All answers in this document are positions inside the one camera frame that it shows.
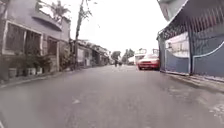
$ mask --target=overcast sky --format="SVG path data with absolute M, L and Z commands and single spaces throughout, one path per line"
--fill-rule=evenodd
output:
M 74 38 L 81 0 L 61 1 L 71 5 L 71 37 Z M 158 48 L 157 32 L 165 27 L 167 22 L 163 18 L 157 0 L 92 1 L 98 4 L 90 2 L 93 17 L 83 22 L 80 39 L 88 39 L 111 51 Z

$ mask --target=street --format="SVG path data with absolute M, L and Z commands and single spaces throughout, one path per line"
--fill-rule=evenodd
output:
M 105 66 L 1 89 L 0 120 L 4 128 L 223 128 L 224 95 Z

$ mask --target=road surface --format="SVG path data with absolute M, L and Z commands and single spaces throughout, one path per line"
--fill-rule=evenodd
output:
M 223 102 L 156 71 L 106 66 L 1 89 L 0 120 L 5 128 L 223 128 Z

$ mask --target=parked car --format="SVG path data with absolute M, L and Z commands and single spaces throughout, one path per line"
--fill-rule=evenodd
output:
M 159 69 L 159 56 L 157 54 L 147 54 L 138 61 L 138 69 Z

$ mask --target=house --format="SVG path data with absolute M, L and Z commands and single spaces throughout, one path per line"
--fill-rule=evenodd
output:
M 41 9 L 43 4 L 48 8 L 50 5 L 40 0 L 0 1 L 6 9 L 0 27 L 1 58 L 15 60 L 13 58 L 18 56 L 24 56 L 25 59 L 48 56 L 50 71 L 59 71 L 59 51 L 68 46 L 70 20 L 63 16 L 50 16 Z M 18 65 L 9 65 L 5 69 L 15 71 Z
M 224 1 L 159 0 L 168 25 L 158 33 L 161 70 L 224 77 Z
M 99 45 L 93 44 L 88 40 L 78 40 L 77 48 L 77 66 L 79 68 L 88 68 L 95 66 L 104 66 L 109 63 L 109 51 Z

